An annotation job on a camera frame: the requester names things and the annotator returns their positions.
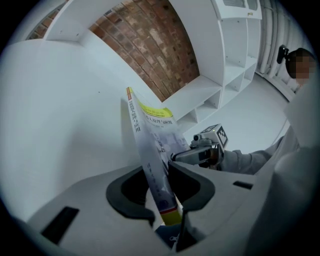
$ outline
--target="person's arm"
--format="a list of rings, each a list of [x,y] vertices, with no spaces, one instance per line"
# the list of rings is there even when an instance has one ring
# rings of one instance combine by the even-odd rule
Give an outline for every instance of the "person's arm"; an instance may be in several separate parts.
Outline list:
[[[242,154],[240,150],[224,151],[220,169],[223,172],[254,175],[273,156],[283,137],[266,150],[259,150],[249,154]]]

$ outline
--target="black rectangular strip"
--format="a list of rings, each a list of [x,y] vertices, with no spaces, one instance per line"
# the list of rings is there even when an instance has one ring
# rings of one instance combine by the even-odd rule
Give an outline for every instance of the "black rectangular strip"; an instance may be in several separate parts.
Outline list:
[[[247,190],[251,190],[252,187],[254,186],[253,184],[246,183],[246,182],[243,182],[243,181],[236,181],[235,183],[233,183],[233,185],[238,186],[240,188],[247,189]]]
[[[65,207],[42,231],[42,235],[54,244],[58,244],[68,227],[78,214],[79,209]]]

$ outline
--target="brick wall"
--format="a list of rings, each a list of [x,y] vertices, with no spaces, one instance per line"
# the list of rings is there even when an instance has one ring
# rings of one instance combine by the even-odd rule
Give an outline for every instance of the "brick wall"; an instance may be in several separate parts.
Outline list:
[[[30,39],[42,38],[56,10]],[[108,44],[163,102],[199,76],[184,26],[168,0],[127,0],[100,17],[90,30]]]

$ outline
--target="gray shirt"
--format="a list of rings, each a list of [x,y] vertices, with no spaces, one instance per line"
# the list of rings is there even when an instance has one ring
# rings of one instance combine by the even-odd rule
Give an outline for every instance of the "gray shirt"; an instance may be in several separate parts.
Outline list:
[[[285,154],[299,148],[297,137],[290,126],[286,134],[266,150],[242,154],[240,150],[224,151],[224,159],[220,164],[221,170],[239,174],[257,174],[264,165],[274,167]]]

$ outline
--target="white bookshelf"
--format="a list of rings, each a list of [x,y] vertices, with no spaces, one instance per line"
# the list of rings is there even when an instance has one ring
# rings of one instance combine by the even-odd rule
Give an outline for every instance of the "white bookshelf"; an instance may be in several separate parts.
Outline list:
[[[260,2],[170,0],[191,41],[200,76],[162,103],[181,132],[219,111],[252,81],[260,47]]]

